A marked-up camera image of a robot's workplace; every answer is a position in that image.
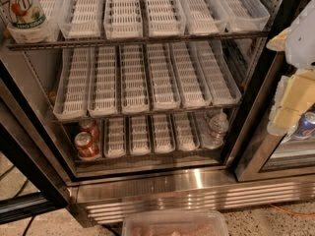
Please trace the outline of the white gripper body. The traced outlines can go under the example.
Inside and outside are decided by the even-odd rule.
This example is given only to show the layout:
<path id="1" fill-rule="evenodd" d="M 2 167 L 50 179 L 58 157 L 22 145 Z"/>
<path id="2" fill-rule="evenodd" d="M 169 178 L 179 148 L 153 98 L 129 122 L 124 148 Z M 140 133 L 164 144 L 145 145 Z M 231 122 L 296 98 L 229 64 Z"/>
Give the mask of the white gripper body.
<path id="1" fill-rule="evenodd" d="M 315 0 L 311 0 L 289 27 L 284 44 L 286 62 L 297 69 L 315 69 Z"/>

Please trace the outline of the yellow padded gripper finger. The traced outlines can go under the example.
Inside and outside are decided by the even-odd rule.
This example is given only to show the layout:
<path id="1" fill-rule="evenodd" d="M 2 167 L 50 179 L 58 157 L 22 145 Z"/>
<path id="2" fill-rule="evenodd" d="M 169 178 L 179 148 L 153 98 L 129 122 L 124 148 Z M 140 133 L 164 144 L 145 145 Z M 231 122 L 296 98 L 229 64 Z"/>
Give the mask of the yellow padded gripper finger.
<path id="1" fill-rule="evenodd" d="M 270 39 L 266 47 L 272 51 L 282 52 L 284 51 L 285 41 L 289 33 L 289 28 L 282 30 L 278 35 Z"/>
<path id="2" fill-rule="evenodd" d="M 284 136 L 315 103 L 315 72 L 298 70 L 292 76 L 282 76 L 278 82 L 267 131 Z"/>

